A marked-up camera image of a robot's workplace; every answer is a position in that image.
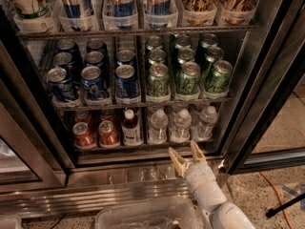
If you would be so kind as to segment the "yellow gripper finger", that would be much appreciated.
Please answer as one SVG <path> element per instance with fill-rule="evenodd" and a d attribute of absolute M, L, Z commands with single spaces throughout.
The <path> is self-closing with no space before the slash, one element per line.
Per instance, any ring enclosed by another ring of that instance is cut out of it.
<path fill-rule="evenodd" d="M 173 166 L 176 172 L 181 176 L 185 176 L 185 171 L 187 169 L 187 161 L 182 157 L 175 149 L 169 148 L 169 155 L 173 162 Z"/>
<path fill-rule="evenodd" d="M 192 140 L 190 145 L 191 145 L 191 150 L 192 150 L 192 155 L 193 155 L 193 161 L 206 163 L 207 162 L 206 157 L 203 154 L 203 152 L 200 150 L 197 143 Z"/>

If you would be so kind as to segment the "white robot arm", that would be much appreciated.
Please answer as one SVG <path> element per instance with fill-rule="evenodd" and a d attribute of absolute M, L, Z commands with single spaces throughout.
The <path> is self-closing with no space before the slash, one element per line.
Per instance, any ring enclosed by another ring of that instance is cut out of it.
<path fill-rule="evenodd" d="M 215 174 L 195 141 L 191 141 L 193 159 L 182 157 L 169 148 L 176 172 L 184 178 L 197 201 L 206 229 L 255 229 L 249 218 L 235 204 L 229 202 L 216 182 Z"/>

